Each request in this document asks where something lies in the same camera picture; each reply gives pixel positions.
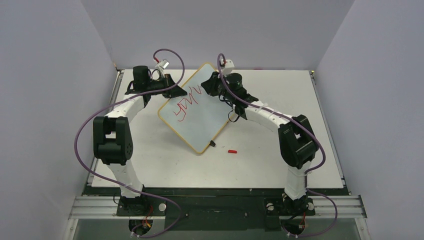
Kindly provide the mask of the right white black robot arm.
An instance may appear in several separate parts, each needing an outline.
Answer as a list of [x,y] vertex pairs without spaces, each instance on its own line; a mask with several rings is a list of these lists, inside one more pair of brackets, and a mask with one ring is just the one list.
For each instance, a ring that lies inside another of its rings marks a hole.
[[280,154],[287,164],[282,209],[286,215],[314,214],[315,207],[308,196],[306,171],[310,168],[319,146],[309,120],[304,115],[288,116],[266,106],[248,93],[239,73],[222,76],[213,72],[201,83],[209,96],[218,97],[232,107],[239,118],[258,123],[277,133]]

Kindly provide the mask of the yellow framed whiteboard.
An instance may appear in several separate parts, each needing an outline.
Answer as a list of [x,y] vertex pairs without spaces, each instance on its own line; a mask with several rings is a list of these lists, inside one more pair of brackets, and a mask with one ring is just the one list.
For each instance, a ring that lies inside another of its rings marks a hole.
[[206,93],[201,83],[216,69],[204,63],[182,85],[187,95],[172,98],[158,110],[158,117],[195,153],[202,154],[229,122],[231,107]]

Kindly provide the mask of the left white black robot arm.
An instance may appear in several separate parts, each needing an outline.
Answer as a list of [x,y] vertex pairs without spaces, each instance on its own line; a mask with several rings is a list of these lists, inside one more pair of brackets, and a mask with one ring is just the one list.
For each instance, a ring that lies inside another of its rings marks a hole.
[[128,84],[123,103],[105,116],[93,120],[93,152],[107,165],[120,187],[119,207],[135,216],[147,214],[152,209],[143,195],[144,185],[137,177],[131,157],[134,153],[130,122],[143,110],[153,96],[166,99],[186,96],[188,93],[174,82],[171,75],[160,68],[157,79],[145,65],[132,69],[133,79]]

